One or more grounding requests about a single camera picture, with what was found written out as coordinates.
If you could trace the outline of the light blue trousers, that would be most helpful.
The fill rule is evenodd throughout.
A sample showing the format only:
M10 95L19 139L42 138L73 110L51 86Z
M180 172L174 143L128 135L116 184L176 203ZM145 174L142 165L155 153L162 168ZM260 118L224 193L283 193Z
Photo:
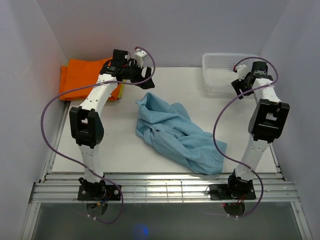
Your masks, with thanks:
M182 104L169 104L151 92L136 104L135 134L145 143L194 173L222 173L227 143L193 123Z

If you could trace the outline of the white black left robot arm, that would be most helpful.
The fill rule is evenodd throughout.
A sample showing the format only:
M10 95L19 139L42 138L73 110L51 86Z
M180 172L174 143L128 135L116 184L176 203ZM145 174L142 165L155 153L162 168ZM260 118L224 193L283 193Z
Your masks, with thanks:
M104 173L99 160L99 146L104 137L101 112L112 92L120 83L132 83L142 89L154 88L151 67L144 68L149 54L136 47L133 57L128 51L115 49L112 58L107 60L86 99L69 110L71 136L75 139L84 164L84 175L79 178L78 200L104 201L119 200L110 185L103 180Z

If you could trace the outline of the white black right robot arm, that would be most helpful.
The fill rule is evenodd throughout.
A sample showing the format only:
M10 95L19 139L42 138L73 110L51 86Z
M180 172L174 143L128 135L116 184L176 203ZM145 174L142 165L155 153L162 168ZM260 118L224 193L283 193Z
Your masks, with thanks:
M256 108L248 124L248 144L225 189L230 198L243 200L254 192L254 172L265 150L281 136L290 105L278 98L266 62L254 61L252 67L237 64L233 71L237 79L231 85L237 95L242 94L239 98L256 96Z

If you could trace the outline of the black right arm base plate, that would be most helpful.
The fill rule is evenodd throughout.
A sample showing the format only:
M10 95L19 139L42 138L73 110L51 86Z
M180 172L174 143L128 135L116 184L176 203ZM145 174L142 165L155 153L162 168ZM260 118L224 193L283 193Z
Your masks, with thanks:
M248 192L231 189L227 184L211 184L208 186L211 200L255 200L256 193L253 188Z

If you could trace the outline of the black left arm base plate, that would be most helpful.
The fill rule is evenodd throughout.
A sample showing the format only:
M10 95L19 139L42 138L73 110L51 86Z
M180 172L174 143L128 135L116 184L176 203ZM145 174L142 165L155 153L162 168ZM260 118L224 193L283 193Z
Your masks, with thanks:
M114 185L103 186L98 192L79 187L77 198L78 201L120 201L120 191Z

